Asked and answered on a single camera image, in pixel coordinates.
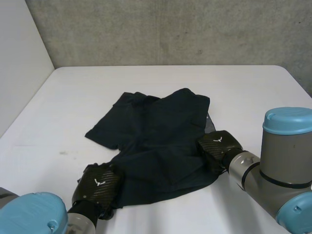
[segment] light blue cap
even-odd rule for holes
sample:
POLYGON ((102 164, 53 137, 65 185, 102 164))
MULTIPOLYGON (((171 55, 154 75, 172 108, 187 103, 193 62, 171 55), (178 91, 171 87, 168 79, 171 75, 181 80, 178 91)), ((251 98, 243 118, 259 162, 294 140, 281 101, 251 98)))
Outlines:
POLYGON ((64 234, 68 216, 51 193, 26 194, 0 209, 0 234, 64 234))
POLYGON ((312 131, 312 109, 280 107, 265 114, 263 129, 277 135, 296 135, 312 131))
POLYGON ((286 202, 278 211, 276 221, 292 234, 312 232, 312 192, 286 202))

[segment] white wall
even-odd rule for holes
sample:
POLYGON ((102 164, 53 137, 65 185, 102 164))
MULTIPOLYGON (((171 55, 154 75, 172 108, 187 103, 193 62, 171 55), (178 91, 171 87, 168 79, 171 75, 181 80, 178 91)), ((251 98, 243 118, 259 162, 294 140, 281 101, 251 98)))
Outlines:
POLYGON ((0 136, 53 72, 24 0, 0 0, 0 136))

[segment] table surface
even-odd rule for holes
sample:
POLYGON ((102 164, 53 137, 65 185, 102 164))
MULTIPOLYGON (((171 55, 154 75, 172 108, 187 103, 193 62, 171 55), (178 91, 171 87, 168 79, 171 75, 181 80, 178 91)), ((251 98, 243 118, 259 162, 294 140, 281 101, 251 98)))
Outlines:
MULTIPOLYGON (((51 192, 69 208, 87 164, 118 151, 84 137, 123 92, 165 97, 187 87, 211 99, 217 130, 260 155, 267 110, 312 108, 312 99, 278 66, 66 67, 55 70, 0 138, 0 186, 23 195, 51 192)), ((199 191, 152 205, 124 207, 97 234, 286 234, 228 174, 199 191)))

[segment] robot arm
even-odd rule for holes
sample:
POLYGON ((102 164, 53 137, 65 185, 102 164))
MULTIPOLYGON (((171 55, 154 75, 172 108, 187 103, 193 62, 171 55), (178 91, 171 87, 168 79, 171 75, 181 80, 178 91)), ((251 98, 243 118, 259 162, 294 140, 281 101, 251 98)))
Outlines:
POLYGON ((226 131, 198 141, 208 162, 246 191, 292 234, 312 232, 312 110, 276 108, 263 124, 261 159, 226 131))
POLYGON ((89 165, 79 180, 66 212, 61 198, 51 193, 18 197, 0 188, 0 233, 95 234, 98 219, 110 219, 123 174, 111 164, 89 165))

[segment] black garment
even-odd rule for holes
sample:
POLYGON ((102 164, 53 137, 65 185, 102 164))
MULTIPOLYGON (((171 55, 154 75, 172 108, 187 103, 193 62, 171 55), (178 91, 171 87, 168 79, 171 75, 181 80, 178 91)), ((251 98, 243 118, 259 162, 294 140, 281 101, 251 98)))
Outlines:
POLYGON ((165 98, 124 93, 86 137, 119 149, 111 163, 125 182, 115 208, 175 198, 212 184, 213 174, 196 148, 206 129, 208 97, 181 89, 165 98))

